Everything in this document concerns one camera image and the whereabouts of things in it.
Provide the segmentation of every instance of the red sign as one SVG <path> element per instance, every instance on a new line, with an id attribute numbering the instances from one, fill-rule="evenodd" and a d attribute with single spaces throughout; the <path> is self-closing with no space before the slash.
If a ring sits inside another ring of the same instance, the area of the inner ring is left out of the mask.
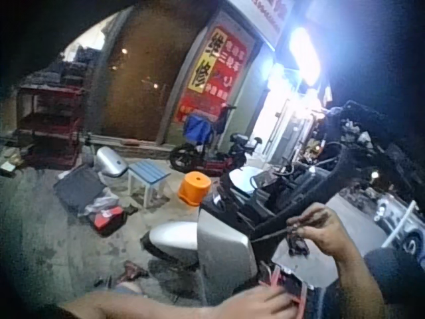
<path id="1" fill-rule="evenodd" d="M 216 120 L 247 58 L 246 46 L 223 27 L 217 27 L 192 71 L 179 101 L 176 121 L 185 121 L 187 114 L 195 110 Z"/>

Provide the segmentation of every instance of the fluorescent light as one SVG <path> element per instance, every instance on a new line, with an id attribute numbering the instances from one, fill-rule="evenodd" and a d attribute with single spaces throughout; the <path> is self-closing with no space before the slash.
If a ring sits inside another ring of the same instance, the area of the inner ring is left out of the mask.
<path id="1" fill-rule="evenodd" d="M 290 51 L 298 64 L 301 76 L 309 86 L 313 86 L 319 79 L 321 67 L 310 36 L 304 28 L 298 28 L 292 33 Z"/>

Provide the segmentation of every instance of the blue stool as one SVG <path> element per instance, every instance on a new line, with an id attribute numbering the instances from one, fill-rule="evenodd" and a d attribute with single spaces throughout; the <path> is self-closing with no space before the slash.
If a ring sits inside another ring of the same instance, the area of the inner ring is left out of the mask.
<path id="1" fill-rule="evenodd" d="M 148 159 L 131 164 L 128 167 L 128 195 L 133 194 L 134 180 L 137 179 L 145 186 L 143 207 L 147 208 L 151 203 L 154 188 L 157 188 L 158 197 L 163 196 L 165 179 L 170 175 L 171 173 L 164 172 Z"/>

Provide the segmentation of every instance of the white scooter body panel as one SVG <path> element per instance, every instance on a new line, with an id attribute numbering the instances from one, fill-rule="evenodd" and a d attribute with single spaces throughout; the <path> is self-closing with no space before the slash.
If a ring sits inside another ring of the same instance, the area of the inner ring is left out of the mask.
<path id="1" fill-rule="evenodd" d="M 203 209 L 197 237 L 203 303 L 220 304 L 258 271 L 250 241 Z"/>
<path id="2" fill-rule="evenodd" d="M 198 262 L 197 223 L 174 221 L 155 227 L 149 232 L 153 245 L 185 265 Z"/>

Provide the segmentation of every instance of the parked car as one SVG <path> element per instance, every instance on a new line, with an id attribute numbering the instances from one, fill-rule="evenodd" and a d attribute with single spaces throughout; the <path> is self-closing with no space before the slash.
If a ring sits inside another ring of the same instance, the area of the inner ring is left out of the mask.
<path id="1" fill-rule="evenodd" d="M 408 205 L 398 197 L 385 193 L 377 205 L 375 223 L 388 235 L 396 228 L 406 213 Z M 413 255 L 425 270 L 425 218 L 413 212 L 396 236 L 394 245 Z"/>

